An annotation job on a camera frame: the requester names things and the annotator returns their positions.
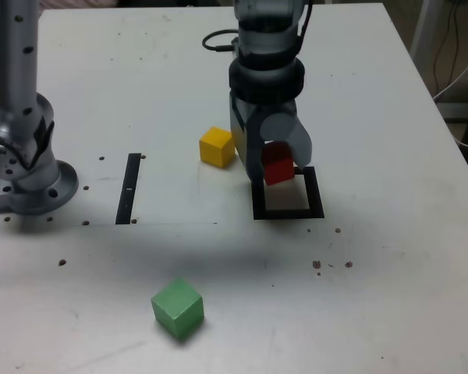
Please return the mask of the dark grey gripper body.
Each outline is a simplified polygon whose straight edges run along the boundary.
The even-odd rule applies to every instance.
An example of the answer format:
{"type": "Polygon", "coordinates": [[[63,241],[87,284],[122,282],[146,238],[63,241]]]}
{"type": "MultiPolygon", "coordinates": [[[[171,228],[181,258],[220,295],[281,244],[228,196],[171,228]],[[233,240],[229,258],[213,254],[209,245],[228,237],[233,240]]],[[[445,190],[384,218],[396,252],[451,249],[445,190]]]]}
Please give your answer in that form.
{"type": "Polygon", "coordinates": [[[296,100],[279,104],[257,104],[252,116],[261,125],[268,122],[269,125],[293,125],[298,119],[296,100]]]}

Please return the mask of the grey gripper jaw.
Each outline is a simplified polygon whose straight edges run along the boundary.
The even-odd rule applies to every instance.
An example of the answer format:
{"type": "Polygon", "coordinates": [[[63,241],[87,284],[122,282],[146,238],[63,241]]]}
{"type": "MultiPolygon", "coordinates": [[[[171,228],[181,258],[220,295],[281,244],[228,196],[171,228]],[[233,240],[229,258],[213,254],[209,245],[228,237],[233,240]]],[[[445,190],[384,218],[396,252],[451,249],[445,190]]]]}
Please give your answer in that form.
{"type": "Polygon", "coordinates": [[[254,184],[264,179],[261,153],[264,139],[260,134],[266,113],[260,106],[240,100],[232,91],[229,93],[230,130],[234,144],[246,174],[254,184]]]}
{"type": "Polygon", "coordinates": [[[260,135],[265,141],[286,143],[298,168],[305,168],[311,162],[312,141],[293,113],[279,112],[269,115],[261,123],[260,135]]]}

